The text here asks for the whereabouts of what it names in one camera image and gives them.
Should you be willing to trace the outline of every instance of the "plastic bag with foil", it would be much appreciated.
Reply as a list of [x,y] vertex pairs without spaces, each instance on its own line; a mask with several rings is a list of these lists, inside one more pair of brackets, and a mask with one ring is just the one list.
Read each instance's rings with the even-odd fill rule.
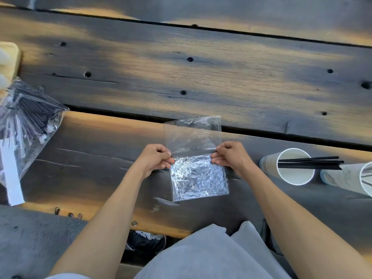
[[211,163],[221,134],[219,116],[164,123],[165,145],[176,160],[170,168],[174,202],[229,193],[225,169]]
[[8,191],[11,184],[7,183],[23,177],[67,110],[19,78],[8,87],[0,102],[0,182]]

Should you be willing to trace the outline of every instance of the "forearm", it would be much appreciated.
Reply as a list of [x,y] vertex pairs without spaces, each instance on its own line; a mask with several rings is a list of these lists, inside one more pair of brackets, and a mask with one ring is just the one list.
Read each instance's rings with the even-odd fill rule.
[[256,165],[246,167],[243,178],[300,279],[370,278],[371,265],[354,248],[282,192]]
[[58,260],[50,275],[114,278],[127,242],[142,173],[131,167],[115,192]]

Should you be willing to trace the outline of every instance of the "nail hole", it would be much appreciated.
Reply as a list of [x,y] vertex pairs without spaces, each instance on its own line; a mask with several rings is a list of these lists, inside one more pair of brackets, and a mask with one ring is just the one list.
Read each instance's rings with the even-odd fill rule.
[[364,89],[372,89],[372,82],[370,81],[364,81],[362,84],[360,84]]

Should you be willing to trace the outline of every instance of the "person's left hand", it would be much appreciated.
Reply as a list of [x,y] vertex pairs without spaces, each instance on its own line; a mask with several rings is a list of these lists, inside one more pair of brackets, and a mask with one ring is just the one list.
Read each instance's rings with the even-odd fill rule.
[[133,166],[142,172],[143,179],[147,178],[153,170],[170,169],[174,164],[174,158],[171,158],[171,152],[165,146],[160,144],[147,145],[139,155]]

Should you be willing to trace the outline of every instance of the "printed design on cup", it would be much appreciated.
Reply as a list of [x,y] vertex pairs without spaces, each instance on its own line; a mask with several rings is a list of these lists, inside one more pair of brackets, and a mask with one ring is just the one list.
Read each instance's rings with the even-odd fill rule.
[[262,169],[263,169],[264,172],[267,172],[266,160],[267,160],[267,157],[264,157],[263,160],[262,160]]
[[350,169],[347,169],[347,170],[344,170],[343,171],[343,174],[344,174],[344,178],[345,178],[345,182],[346,184],[351,187],[351,185],[349,184],[349,179],[350,179],[350,176],[351,176],[351,170]]
[[330,176],[328,173],[324,173],[324,179],[326,179],[327,182],[330,183],[330,185],[338,186],[334,178]]

